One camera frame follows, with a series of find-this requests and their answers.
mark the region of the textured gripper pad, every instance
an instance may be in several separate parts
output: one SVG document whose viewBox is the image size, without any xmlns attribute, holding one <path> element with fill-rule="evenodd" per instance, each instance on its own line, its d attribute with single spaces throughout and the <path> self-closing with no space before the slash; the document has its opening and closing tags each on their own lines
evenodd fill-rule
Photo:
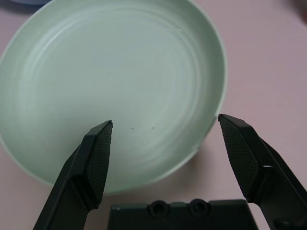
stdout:
<svg viewBox="0 0 307 230">
<path fill-rule="evenodd" d="M 109 123 L 96 137 L 91 157 L 86 166 L 86 177 L 95 197 L 101 203 L 109 167 L 112 123 Z"/>
<path fill-rule="evenodd" d="M 259 172 L 258 162 L 235 125 L 222 116 L 220 125 L 231 167 L 244 197 L 248 198 Z"/>
</svg>

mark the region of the plate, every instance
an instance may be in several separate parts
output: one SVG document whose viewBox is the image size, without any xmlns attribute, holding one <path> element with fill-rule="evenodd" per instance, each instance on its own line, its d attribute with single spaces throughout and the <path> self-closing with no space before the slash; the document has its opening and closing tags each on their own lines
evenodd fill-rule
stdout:
<svg viewBox="0 0 307 230">
<path fill-rule="evenodd" d="M 105 193 L 156 182 L 199 149 L 224 99 L 221 39 L 187 0 L 54 0 L 0 61 L 1 142 L 47 184 L 113 120 Z"/>
</svg>

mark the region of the ceramic plate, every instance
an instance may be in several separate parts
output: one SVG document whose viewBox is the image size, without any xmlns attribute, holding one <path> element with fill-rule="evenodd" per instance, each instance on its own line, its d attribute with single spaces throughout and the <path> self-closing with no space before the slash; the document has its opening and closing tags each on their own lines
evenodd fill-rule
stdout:
<svg viewBox="0 0 307 230">
<path fill-rule="evenodd" d="M 0 61 L 6 151 L 48 184 L 90 128 L 113 120 L 105 192 L 186 163 L 225 94 L 221 39 L 187 0 L 55 0 Z"/>
</svg>

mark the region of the tabletop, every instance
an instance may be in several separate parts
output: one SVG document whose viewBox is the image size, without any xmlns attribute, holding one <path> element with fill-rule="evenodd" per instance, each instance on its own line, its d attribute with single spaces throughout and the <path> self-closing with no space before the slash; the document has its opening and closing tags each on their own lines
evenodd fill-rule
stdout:
<svg viewBox="0 0 307 230">
<path fill-rule="evenodd" d="M 291 0 L 195 0 L 220 31 L 228 57 L 228 89 L 222 113 L 251 124 L 307 188 L 307 26 Z M 0 0 L 0 55 L 38 7 Z M 24 173 L 0 146 L 0 228 L 31 230 L 51 188 Z M 85 229 L 106 229 L 114 203 L 190 202 L 243 198 L 216 122 L 200 152 L 162 181 L 104 197 Z M 269 227 L 251 204 L 260 230 Z"/>
</svg>

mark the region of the light green plate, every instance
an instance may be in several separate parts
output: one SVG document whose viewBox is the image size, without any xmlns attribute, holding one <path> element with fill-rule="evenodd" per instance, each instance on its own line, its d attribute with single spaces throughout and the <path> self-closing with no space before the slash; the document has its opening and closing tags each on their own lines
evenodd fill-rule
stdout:
<svg viewBox="0 0 307 230">
<path fill-rule="evenodd" d="M 55 0 L 0 61 L 0 133 L 29 174 L 53 184 L 88 130 L 113 120 L 106 193 L 186 163 L 225 94 L 221 39 L 187 0 Z"/>
</svg>

